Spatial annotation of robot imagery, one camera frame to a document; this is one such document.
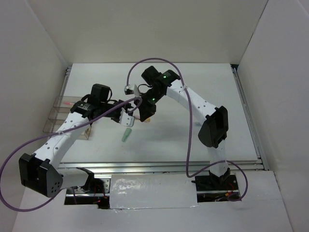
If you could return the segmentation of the orange pink highlighter marker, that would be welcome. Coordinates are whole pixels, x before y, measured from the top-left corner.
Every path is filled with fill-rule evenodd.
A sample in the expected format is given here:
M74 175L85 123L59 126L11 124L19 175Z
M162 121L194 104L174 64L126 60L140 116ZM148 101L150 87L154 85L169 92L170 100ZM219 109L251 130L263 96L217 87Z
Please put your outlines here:
M138 121L140 121L140 122L145 122L145 123L149 123L149 122L151 121L150 118L147 118L147 119L145 119L145 120L141 120L139 117L136 117L135 119L138 120Z

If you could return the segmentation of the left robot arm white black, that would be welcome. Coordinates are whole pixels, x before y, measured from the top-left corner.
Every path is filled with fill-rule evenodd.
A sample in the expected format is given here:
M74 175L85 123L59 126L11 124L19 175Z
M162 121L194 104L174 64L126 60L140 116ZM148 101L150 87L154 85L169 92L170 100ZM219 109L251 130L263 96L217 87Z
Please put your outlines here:
M48 198L55 197L61 189L79 187L89 193L95 188L94 173L86 168L75 168L68 172L59 172L58 167L65 154L80 137L91 127L93 119L104 116L132 125L133 106L122 100L111 100L110 87L94 84L91 92L77 101L64 123L47 142L31 155L25 153L19 159L21 184Z

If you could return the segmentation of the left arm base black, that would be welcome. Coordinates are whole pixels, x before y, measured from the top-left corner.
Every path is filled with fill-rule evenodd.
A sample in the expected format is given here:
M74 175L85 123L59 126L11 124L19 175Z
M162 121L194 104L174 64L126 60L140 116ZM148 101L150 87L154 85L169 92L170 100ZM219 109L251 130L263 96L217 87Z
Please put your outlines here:
M88 190L82 187L68 188L64 205L95 205L110 209L110 178L94 179Z

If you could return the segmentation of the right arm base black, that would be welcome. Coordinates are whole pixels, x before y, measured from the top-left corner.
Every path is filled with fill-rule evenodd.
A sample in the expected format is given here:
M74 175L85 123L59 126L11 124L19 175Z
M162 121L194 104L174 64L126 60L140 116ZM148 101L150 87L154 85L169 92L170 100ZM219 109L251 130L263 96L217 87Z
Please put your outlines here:
M240 198L238 182L234 174L221 185L213 183L209 175L195 176L191 182L195 184L198 203L236 201Z

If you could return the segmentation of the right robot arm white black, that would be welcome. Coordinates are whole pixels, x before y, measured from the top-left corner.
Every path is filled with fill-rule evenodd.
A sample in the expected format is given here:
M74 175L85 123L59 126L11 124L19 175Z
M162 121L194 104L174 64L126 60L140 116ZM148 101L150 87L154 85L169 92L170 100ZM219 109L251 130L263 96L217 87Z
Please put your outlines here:
M201 124L197 136L213 159L209 168L212 187L222 189L226 186L227 178L230 176L224 145L228 131L227 109L209 103L187 87L179 71L167 70L161 73L154 66L150 66L144 70L141 77L150 88L140 94L140 120L145 121L155 114L156 103L162 97L174 99L189 111L190 119L195 118Z

